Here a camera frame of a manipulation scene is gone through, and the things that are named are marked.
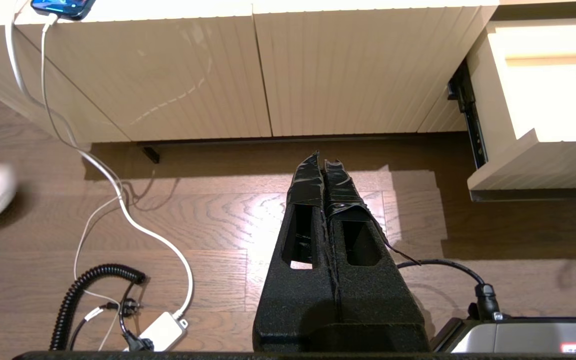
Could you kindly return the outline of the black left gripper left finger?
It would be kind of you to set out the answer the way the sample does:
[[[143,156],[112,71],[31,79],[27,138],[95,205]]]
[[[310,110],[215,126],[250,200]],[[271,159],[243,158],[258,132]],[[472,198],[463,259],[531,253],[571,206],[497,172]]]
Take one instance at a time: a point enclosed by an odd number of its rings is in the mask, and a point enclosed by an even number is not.
[[[253,322],[256,353],[336,353],[334,259],[315,152],[298,164]]]

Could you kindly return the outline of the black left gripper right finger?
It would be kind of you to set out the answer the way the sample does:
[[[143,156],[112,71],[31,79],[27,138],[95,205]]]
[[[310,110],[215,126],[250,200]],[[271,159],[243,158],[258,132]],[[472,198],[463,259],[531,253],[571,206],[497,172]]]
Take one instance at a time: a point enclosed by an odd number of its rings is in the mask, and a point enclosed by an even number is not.
[[[323,328],[323,348],[427,353],[425,319],[342,162],[325,161],[324,184],[334,321]]]

